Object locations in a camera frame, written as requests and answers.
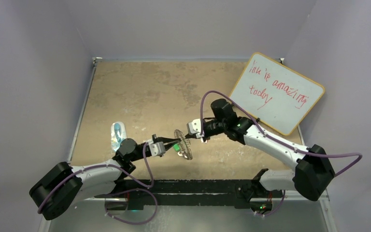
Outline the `silver disc with keyrings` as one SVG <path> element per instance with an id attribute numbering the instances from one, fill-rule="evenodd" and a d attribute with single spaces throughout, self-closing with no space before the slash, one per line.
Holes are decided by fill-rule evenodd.
<path id="1" fill-rule="evenodd" d="M 174 130 L 174 137 L 181 138 L 181 142 L 177 144 L 180 148 L 180 150 L 177 151 L 178 156 L 183 157 L 186 160 L 192 160 L 193 156 L 190 149 L 191 143 L 189 139 L 186 139 L 184 133 L 179 129 Z"/>

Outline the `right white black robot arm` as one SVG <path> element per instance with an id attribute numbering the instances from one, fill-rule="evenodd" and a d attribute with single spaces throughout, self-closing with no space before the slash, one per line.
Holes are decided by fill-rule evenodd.
<path id="1" fill-rule="evenodd" d="M 223 133 L 229 139 L 257 148 L 289 167 L 289 170 L 282 171 L 262 169 L 252 179 L 252 191 L 256 196 L 263 197 L 273 190 L 292 190 L 310 201 L 317 201 L 335 177 L 322 147 L 314 145 L 308 148 L 266 131 L 255 121 L 238 116 L 225 99 L 212 102 L 211 109 L 213 119 L 197 118 L 188 122 L 186 138 L 205 142 Z"/>

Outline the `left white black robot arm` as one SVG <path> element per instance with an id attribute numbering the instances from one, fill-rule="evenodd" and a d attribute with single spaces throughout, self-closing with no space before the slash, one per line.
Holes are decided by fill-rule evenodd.
<path id="1" fill-rule="evenodd" d="M 29 196 L 46 220 L 59 217 L 71 205 L 87 198 L 106 194 L 118 198 L 125 191 L 122 180 L 133 177 L 134 161 L 162 157 L 180 142 L 179 138 L 156 135 L 142 144 L 126 138 L 107 161 L 86 166 L 71 166 L 65 161 L 56 164 L 29 190 Z"/>

